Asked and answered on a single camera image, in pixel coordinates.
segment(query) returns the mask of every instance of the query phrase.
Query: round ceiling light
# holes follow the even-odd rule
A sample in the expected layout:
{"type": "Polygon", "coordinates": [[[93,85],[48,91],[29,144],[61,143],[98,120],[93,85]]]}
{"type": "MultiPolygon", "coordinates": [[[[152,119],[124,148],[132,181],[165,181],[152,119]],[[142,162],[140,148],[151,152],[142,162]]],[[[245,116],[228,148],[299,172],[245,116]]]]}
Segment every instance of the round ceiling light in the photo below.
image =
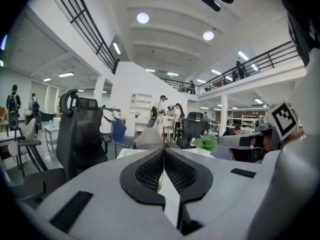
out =
{"type": "Polygon", "coordinates": [[[215,37],[215,34],[211,31],[207,31],[203,34],[203,39],[207,41],[214,39],[214,37],[215,37]]]}
{"type": "Polygon", "coordinates": [[[146,13],[139,13],[136,19],[141,24],[146,24],[149,21],[149,16],[146,13]]]}

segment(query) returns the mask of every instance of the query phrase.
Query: ceiling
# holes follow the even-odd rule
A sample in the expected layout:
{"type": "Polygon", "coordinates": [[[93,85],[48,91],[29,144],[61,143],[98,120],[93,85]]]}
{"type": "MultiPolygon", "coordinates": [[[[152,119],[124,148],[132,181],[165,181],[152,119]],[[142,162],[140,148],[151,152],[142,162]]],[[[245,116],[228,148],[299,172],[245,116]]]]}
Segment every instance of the ceiling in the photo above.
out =
{"type": "MultiPolygon", "coordinates": [[[[7,41],[7,68],[42,83],[63,89],[94,89],[98,75],[26,8],[10,30],[7,41]],[[59,77],[72,72],[74,76],[59,77]]],[[[112,85],[105,82],[104,90],[112,85]]]]}
{"type": "MultiPolygon", "coordinates": [[[[282,101],[288,102],[288,96],[301,80],[302,78],[297,78],[229,94],[228,107],[240,109],[263,106],[263,104],[258,104],[254,99],[260,99],[264,104],[267,103],[270,106],[275,106],[282,101]]],[[[201,107],[210,109],[219,109],[218,104],[221,104],[220,96],[199,102],[201,107]]]]}
{"type": "MultiPolygon", "coordinates": [[[[248,17],[273,1],[234,0],[226,4],[218,0],[221,11],[215,12],[201,0],[126,0],[134,60],[145,69],[156,70],[155,75],[160,78],[169,78],[166,73],[170,72],[179,74],[174,77],[178,81],[197,80],[199,75],[200,79],[208,81],[216,75],[211,75],[208,69],[201,74],[199,67],[208,50],[218,40],[220,43],[227,40],[230,31],[234,32],[237,26],[243,28],[244,23],[252,24],[247,22],[248,17]],[[149,22],[140,24],[139,13],[148,14],[149,22]],[[213,40],[203,39],[206,31],[214,33],[213,40]]],[[[270,19],[259,21],[259,24],[267,24],[270,19]]],[[[254,56],[249,40],[241,42],[239,47],[248,56],[254,56]]],[[[214,65],[224,72],[234,67],[238,59],[237,51],[225,50],[214,65]]]]}

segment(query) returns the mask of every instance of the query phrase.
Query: black metal railing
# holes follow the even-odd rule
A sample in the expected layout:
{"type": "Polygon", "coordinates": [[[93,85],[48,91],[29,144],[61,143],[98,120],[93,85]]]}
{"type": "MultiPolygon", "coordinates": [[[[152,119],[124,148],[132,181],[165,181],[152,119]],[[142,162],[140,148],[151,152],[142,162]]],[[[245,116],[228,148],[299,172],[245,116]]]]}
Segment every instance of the black metal railing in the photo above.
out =
{"type": "Polygon", "coordinates": [[[64,15],[99,59],[115,74],[119,60],[112,55],[84,0],[55,0],[64,15]]]}
{"type": "Polygon", "coordinates": [[[160,78],[161,80],[165,81],[168,85],[172,86],[180,93],[189,93],[199,95],[199,86],[194,85],[194,88],[191,87],[191,83],[189,82],[181,82],[176,80],[164,79],[160,78]]]}
{"type": "Polygon", "coordinates": [[[297,48],[288,41],[276,48],[273,48],[257,57],[247,60],[241,64],[240,69],[233,67],[230,70],[216,76],[215,78],[200,85],[199,95],[212,91],[216,88],[225,86],[235,81],[265,72],[275,67],[279,67],[300,59],[297,48]]]}

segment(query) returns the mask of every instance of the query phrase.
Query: fluorescent light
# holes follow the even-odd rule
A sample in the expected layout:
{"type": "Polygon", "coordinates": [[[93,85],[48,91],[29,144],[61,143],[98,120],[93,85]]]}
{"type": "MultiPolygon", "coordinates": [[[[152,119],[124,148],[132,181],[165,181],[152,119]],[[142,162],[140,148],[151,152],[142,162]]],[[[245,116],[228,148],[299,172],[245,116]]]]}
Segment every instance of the fluorescent light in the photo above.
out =
{"type": "Polygon", "coordinates": [[[65,77],[71,77],[73,75],[74,75],[74,73],[68,72],[68,73],[59,74],[59,77],[65,78],[65,77]]]}
{"type": "Polygon", "coordinates": [[[257,102],[257,103],[259,103],[259,104],[263,104],[263,102],[262,102],[260,99],[258,99],[258,98],[255,98],[254,101],[257,102]]]}
{"type": "Polygon", "coordinates": [[[166,73],[168,76],[175,76],[175,77],[177,77],[177,76],[179,76],[179,74],[176,74],[176,73],[170,73],[170,72],[168,72],[168,73],[166,73]]]}
{"type": "Polygon", "coordinates": [[[214,70],[214,69],[212,69],[211,72],[212,72],[212,73],[215,73],[215,74],[217,74],[217,75],[219,75],[219,76],[221,75],[220,72],[218,72],[218,71],[216,71],[216,70],[214,70]]]}
{"type": "Polygon", "coordinates": [[[114,46],[114,49],[116,50],[116,52],[120,55],[121,52],[120,52],[120,50],[119,50],[118,45],[114,42],[114,43],[113,43],[113,46],[114,46]]]}
{"type": "Polygon", "coordinates": [[[252,64],[251,67],[253,67],[255,71],[258,71],[258,68],[255,66],[255,64],[252,64]]]}
{"type": "Polygon", "coordinates": [[[4,35],[4,38],[3,38],[3,40],[2,40],[1,50],[4,50],[4,49],[5,49],[6,40],[7,40],[7,34],[4,35]]]}
{"type": "Polygon", "coordinates": [[[136,19],[139,23],[146,24],[149,21],[149,16],[146,13],[139,13],[136,19]]]}
{"type": "Polygon", "coordinates": [[[210,41],[210,40],[214,39],[214,37],[215,37],[215,34],[211,31],[204,32],[204,34],[203,34],[203,39],[206,41],[210,41]]]}
{"type": "Polygon", "coordinates": [[[248,58],[242,51],[239,51],[238,54],[239,54],[242,58],[244,58],[246,61],[249,60],[249,58],[248,58]]]}

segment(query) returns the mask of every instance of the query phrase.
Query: ceiling light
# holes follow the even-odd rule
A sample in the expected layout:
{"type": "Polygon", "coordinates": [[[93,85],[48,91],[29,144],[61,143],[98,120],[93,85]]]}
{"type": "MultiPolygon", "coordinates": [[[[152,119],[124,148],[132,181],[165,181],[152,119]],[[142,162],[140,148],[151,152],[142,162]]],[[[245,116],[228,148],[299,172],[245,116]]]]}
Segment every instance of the ceiling light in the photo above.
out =
{"type": "Polygon", "coordinates": [[[263,102],[262,102],[260,99],[258,99],[258,98],[255,98],[254,101],[257,102],[257,103],[259,103],[259,104],[263,104],[263,102]]]}
{"type": "Polygon", "coordinates": [[[120,55],[121,52],[120,52],[120,50],[119,50],[118,45],[114,42],[114,43],[113,43],[113,46],[114,46],[114,49],[116,50],[116,52],[120,55]]]}
{"type": "Polygon", "coordinates": [[[246,61],[249,60],[249,58],[248,58],[242,51],[239,51],[238,54],[239,54],[242,58],[244,58],[246,61]]]}
{"type": "Polygon", "coordinates": [[[218,72],[218,71],[216,71],[216,70],[214,70],[214,69],[212,69],[211,72],[212,72],[212,73],[215,73],[215,74],[217,74],[217,75],[219,75],[219,76],[221,75],[220,72],[218,72]]]}
{"type": "Polygon", "coordinates": [[[214,39],[214,37],[215,37],[215,34],[211,31],[204,32],[203,34],[203,39],[207,41],[214,39]]]}
{"type": "Polygon", "coordinates": [[[1,50],[5,49],[5,45],[6,45],[6,40],[7,40],[7,35],[5,34],[1,43],[1,50]]]}
{"type": "Polygon", "coordinates": [[[149,16],[146,13],[139,13],[136,19],[141,24],[146,24],[149,21],[149,16]]]}
{"type": "Polygon", "coordinates": [[[74,73],[68,72],[68,73],[59,74],[59,77],[65,78],[65,77],[71,77],[73,75],[74,75],[74,73]]]}
{"type": "Polygon", "coordinates": [[[253,67],[255,71],[258,71],[258,68],[255,66],[255,64],[252,64],[251,67],[253,67]]]}
{"type": "Polygon", "coordinates": [[[176,73],[170,73],[170,72],[168,72],[168,73],[166,73],[168,76],[174,76],[174,77],[177,77],[177,76],[179,76],[179,74],[176,74],[176,73]]]}

